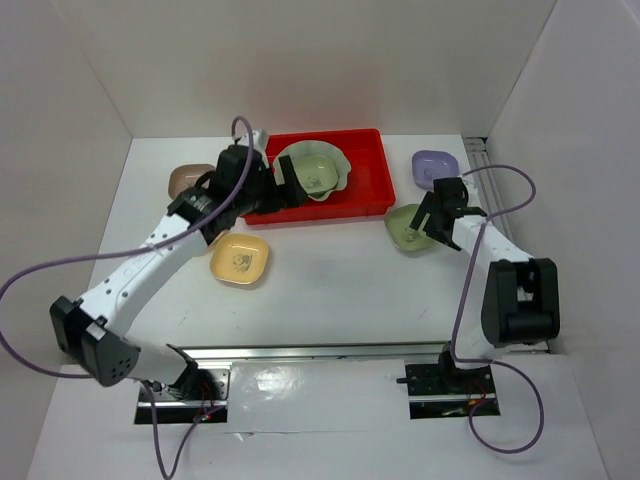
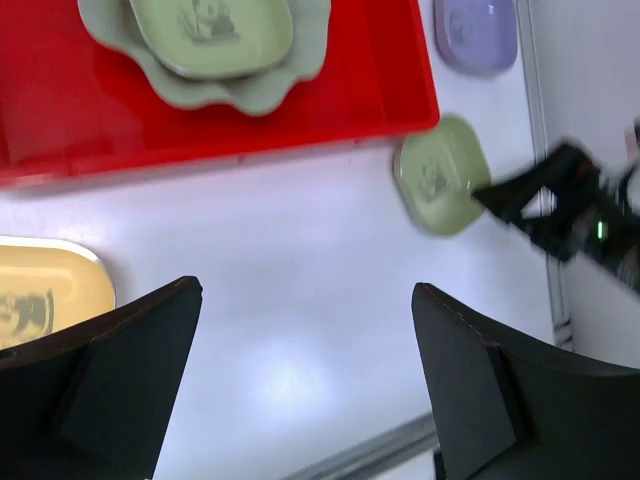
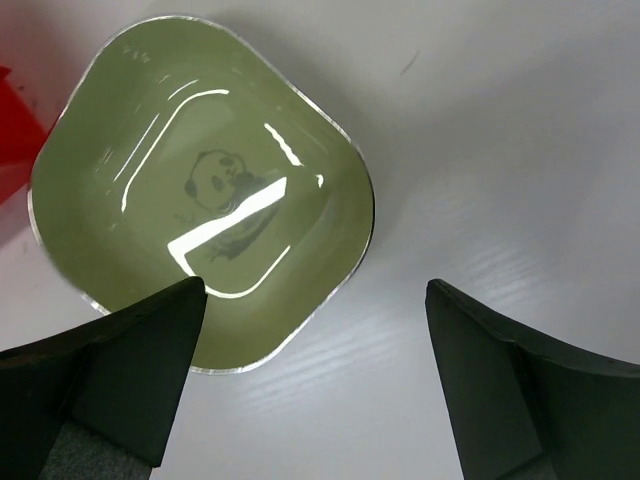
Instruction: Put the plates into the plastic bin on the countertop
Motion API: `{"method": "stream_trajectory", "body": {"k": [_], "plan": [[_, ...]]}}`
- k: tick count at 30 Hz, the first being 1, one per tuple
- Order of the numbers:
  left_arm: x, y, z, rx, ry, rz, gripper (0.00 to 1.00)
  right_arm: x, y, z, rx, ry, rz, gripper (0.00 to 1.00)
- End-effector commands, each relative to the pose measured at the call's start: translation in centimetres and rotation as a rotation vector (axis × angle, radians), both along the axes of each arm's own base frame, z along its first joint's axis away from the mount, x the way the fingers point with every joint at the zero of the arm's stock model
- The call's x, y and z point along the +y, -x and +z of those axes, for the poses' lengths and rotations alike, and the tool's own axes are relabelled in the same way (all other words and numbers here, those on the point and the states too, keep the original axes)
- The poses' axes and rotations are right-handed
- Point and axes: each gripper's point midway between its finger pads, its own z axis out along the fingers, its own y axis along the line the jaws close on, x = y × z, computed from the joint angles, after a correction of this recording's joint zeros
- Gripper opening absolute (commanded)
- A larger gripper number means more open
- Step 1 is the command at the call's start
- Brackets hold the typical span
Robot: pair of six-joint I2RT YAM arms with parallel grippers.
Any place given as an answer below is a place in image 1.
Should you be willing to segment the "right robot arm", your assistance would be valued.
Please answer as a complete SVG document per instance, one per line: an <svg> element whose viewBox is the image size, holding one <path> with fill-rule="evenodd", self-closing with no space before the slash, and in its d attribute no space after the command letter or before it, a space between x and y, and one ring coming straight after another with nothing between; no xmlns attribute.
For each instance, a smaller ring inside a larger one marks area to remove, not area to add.
<svg viewBox="0 0 640 480"><path fill-rule="evenodd" d="M558 270L512 243L493 219L470 204L460 177L437 179L410 228L470 255L451 341L439 354L436 379L463 393L513 345L536 345L560 333Z"/></svg>

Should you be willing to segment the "green square panda plate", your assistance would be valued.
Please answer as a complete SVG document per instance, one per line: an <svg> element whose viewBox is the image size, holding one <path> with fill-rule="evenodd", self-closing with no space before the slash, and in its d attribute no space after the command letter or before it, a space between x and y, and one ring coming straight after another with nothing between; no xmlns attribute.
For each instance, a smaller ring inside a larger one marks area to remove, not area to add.
<svg viewBox="0 0 640 480"><path fill-rule="evenodd" d="M299 183L311 197L329 194L338 184L339 175L334 161L324 155L293 158L292 164Z"/></svg>

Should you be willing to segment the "large green scalloped bowl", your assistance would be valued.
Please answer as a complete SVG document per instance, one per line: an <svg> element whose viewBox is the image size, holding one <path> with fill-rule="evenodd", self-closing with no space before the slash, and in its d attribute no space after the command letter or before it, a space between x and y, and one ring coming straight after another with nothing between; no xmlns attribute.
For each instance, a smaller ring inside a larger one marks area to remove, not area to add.
<svg viewBox="0 0 640 480"><path fill-rule="evenodd" d="M329 194L320 198L311 197L305 192L311 200L314 200L316 202L323 202L327 200L333 192L343 191L347 187L348 175L351 172L352 167L345 154L338 147L330 143L318 140L299 141L287 146L276 156L276 159L272 163L274 177L278 185L280 185L282 182L282 176L279 172L280 167L278 158L285 155L290 156L291 159L306 157L309 155L324 155L328 156L334 161L339 175L338 184Z"/></svg>

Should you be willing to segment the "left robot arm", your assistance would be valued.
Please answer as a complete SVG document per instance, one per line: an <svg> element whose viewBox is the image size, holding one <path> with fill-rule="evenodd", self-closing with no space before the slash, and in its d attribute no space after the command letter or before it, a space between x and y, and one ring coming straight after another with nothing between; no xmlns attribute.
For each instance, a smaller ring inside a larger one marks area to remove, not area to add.
<svg viewBox="0 0 640 480"><path fill-rule="evenodd" d="M59 297L50 316L60 349L100 385L125 378L158 382L176 399L212 380L184 350L128 339L134 320L152 297L191 258L247 214L297 208L307 199L290 157L272 171L266 158L233 144L214 170L180 192L142 247L102 283L76 300Z"/></svg>

